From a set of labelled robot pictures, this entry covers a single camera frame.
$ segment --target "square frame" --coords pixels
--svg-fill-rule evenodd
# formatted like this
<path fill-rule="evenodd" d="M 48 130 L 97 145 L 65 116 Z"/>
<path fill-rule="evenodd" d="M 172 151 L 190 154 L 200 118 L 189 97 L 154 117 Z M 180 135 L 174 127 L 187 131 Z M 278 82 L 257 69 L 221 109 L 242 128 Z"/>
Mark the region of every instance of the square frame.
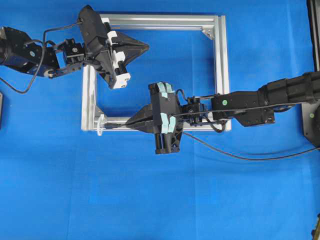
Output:
<path fill-rule="evenodd" d="M 100 14 L 102 22 L 109 21 L 113 30 L 183 30 L 201 31 L 213 42 L 213 72 L 216 94 L 230 93 L 227 50 L 226 16 L 218 15 L 162 15 L 162 14 Z M 108 117 L 97 106 L 97 73 L 87 65 L 83 68 L 81 129 L 83 131 L 135 131 L 125 126 L 104 129 L 105 123 L 124 124 L 130 117 Z M 184 123 L 185 131 L 213 131 L 209 125 L 190 126 Z M 225 126 L 231 130 L 231 121 Z"/>

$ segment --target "blue table surface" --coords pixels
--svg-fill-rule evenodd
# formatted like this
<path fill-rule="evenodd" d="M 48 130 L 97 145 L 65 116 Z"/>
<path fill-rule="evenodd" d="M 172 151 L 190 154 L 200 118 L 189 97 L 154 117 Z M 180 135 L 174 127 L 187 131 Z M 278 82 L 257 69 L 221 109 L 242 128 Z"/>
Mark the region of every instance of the blue table surface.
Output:
<path fill-rule="evenodd" d="M 226 15 L 231 91 L 313 70 L 305 0 L 111 0 L 0 3 L 0 23 L 40 39 L 45 29 L 97 11 Z M 188 96 L 214 92 L 213 47 L 200 32 L 126 31 L 150 44 L 128 65 L 128 87 L 98 81 L 98 104 L 109 116 L 130 116 L 149 103 L 149 83 L 166 81 Z M 79 29 L 48 38 L 82 42 Z M 24 88 L 29 75 L 0 68 Z M 311 239 L 320 213 L 319 152 L 266 162 L 232 159 L 183 136 L 181 152 L 155 155 L 154 136 L 81 131 L 82 72 L 37 78 L 26 95 L 0 84 L 0 240 Z M 197 132 L 242 156 L 280 156 L 312 147 L 301 107 L 276 124 L 223 134 Z"/>

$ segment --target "wire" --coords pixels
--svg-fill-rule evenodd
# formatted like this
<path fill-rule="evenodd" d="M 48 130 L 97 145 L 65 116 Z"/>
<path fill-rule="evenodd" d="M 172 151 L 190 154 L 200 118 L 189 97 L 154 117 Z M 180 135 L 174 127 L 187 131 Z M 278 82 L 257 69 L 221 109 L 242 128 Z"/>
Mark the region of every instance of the wire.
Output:
<path fill-rule="evenodd" d="M 247 108 L 233 108 L 233 109 L 208 110 L 208 111 L 198 111 L 198 112 L 186 112 L 186 113 L 172 114 L 171 116 L 176 117 L 176 116 L 208 114 L 208 113 L 216 113 L 216 112 L 248 111 L 248 110 L 266 109 L 266 108 L 273 108 L 273 107 L 277 107 L 277 106 L 295 105 L 295 104 L 304 104 L 304 103 L 306 103 L 306 101 L 297 101 L 297 102 L 289 102 L 289 103 L 277 103 L 277 104 L 271 104 L 271 105 L 266 105 L 266 106 L 254 106 L 254 107 L 247 107 Z"/>
<path fill-rule="evenodd" d="M 62 27 L 56 27 L 56 28 L 51 28 L 51 29 L 47 29 L 43 32 L 43 38 L 42 38 L 42 41 L 40 40 L 37 40 L 37 39 L 33 39 L 31 41 L 28 41 L 26 42 L 25 44 L 31 44 L 31 43 L 41 43 L 42 44 L 42 54 L 41 54 L 41 59 L 40 59 L 40 62 L 38 64 L 38 67 L 32 77 L 32 79 L 30 80 L 28 86 L 26 87 L 25 90 L 21 91 L 21 90 L 18 90 L 16 88 L 14 88 L 12 85 L 10 85 L 8 82 L 6 82 L 5 80 L 3 80 L 2 78 L 0 78 L 0 81 L 2 81 L 4 84 L 6 84 L 9 88 L 11 88 L 12 90 L 14 90 L 15 92 L 19 93 L 19 94 L 26 94 L 29 89 L 31 88 L 33 82 L 35 81 L 38 73 L 39 73 L 39 70 L 41 68 L 41 65 L 44 61 L 44 58 L 45 58 L 45 52 L 46 52 L 46 48 L 47 48 L 47 44 L 52 44 L 54 43 L 53 41 L 48 41 L 46 42 L 46 34 L 49 33 L 49 32 L 53 32 L 53 31 L 58 31 L 58 30 L 65 30 L 65 29 L 70 29 L 78 24 L 81 24 L 82 22 L 76 22 L 74 24 L 71 24 L 71 25 L 67 25 L 67 26 L 62 26 Z"/>
<path fill-rule="evenodd" d="M 290 154 L 290 155 L 286 155 L 286 156 L 278 156 L 278 157 L 269 157 L 269 158 L 247 158 L 247 157 L 242 157 L 242 156 L 237 156 L 237 155 L 233 155 L 231 153 L 222 151 L 214 146 L 211 146 L 210 144 L 206 143 L 205 141 L 191 135 L 190 133 L 187 132 L 182 132 L 184 135 L 187 135 L 188 137 L 198 141 L 199 143 L 207 146 L 208 148 L 210 148 L 211 150 L 214 150 L 216 152 L 219 152 L 221 154 L 227 155 L 229 157 L 235 158 L 235 159 L 240 159 L 240 160 L 246 160 L 246 161 L 269 161 L 269 160 L 280 160 L 280 159 L 288 159 L 288 158 L 292 158 L 292 157 L 296 157 L 302 154 L 306 154 L 306 153 L 310 153 L 313 152 L 314 150 L 320 150 L 320 147 L 314 147 L 305 151 L 301 151 L 301 152 L 297 152 L 294 154 Z"/>
<path fill-rule="evenodd" d="M 175 91 L 175 95 L 178 97 L 178 93 L 179 92 L 181 92 L 181 95 L 182 95 L 182 97 L 183 97 L 183 99 L 186 101 L 186 102 L 188 102 L 188 100 L 187 100 L 187 98 L 186 98 L 186 96 L 185 96 L 185 91 L 183 90 L 183 89 L 178 89 L 177 91 Z"/>
<path fill-rule="evenodd" d="M 216 128 L 216 127 L 215 127 L 215 125 L 213 124 L 213 122 L 210 121 L 210 119 L 209 119 L 206 115 L 204 115 L 203 117 L 205 118 L 205 120 L 209 123 L 209 125 L 211 126 L 211 128 L 212 128 L 215 132 L 221 134 L 221 133 L 223 133 L 223 132 L 226 130 L 226 123 L 225 123 L 225 122 L 220 123 L 220 124 L 221 124 L 221 129 L 219 129 L 219 128 Z"/>
<path fill-rule="evenodd" d="M 42 41 L 41 40 L 38 40 L 38 39 L 32 39 L 30 41 L 26 41 L 24 43 L 25 46 L 28 46 L 29 44 L 34 44 L 34 43 L 39 43 L 39 44 L 42 44 Z"/>

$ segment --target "light blue tape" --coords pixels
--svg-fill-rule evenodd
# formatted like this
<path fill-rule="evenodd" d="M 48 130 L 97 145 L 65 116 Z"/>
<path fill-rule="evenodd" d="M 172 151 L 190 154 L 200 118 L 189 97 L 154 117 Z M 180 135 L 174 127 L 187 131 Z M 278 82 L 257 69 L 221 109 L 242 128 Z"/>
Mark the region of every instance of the light blue tape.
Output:
<path fill-rule="evenodd" d="M 161 96 L 167 99 L 167 98 L 168 98 L 168 93 L 162 92 L 162 93 L 161 93 Z"/>
<path fill-rule="evenodd" d="M 165 93 L 166 92 L 165 85 L 162 82 L 158 82 L 157 85 L 159 87 L 159 92 L 160 93 Z"/>
<path fill-rule="evenodd" d="M 161 133 L 167 134 L 168 128 L 169 128 L 168 116 L 167 116 L 167 114 L 165 114 L 163 112 L 160 113 L 160 116 L 161 116 L 161 120 L 162 120 Z"/>
<path fill-rule="evenodd" d="M 171 85 L 171 84 L 166 83 L 165 85 L 166 85 L 166 92 L 167 92 L 168 94 L 171 94 L 171 93 L 174 93 L 174 92 L 175 92 L 175 91 L 172 90 L 172 85 Z"/>
<path fill-rule="evenodd" d="M 168 133 L 173 133 L 176 127 L 176 117 L 171 116 L 170 117 L 170 124 L 168 127 Z"/>

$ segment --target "metal bracket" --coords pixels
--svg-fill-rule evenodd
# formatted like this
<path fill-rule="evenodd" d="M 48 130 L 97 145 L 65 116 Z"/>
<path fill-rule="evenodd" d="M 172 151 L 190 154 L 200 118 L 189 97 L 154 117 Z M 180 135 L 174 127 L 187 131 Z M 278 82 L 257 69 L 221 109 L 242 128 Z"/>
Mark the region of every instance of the metal bracket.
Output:
<path fill-rule="evenodd" d="M 215 93 L 228 94 L 229 70 L 226 17 L 218 15 L 155 15 L 155 14 L 101 14 L 103 22 L 109 22 L 114 30 L 184 30 L 202 31 L 213 40 L 213 71 Z M 98 124 L 124 124 L 129 117 L 107 117 L 97 107 L 97 73 L 92 66 L 83 69 L 82 116 L 83 131 L 101 131 Z M 213 131 L 209 125 L 190 126 L 184 124 L 186 131 Z M 226 124 L 226 131 L 231 130 L 231 121 Z M 127 127 L 103 129 L 103 131 L 133 131 Z"/>

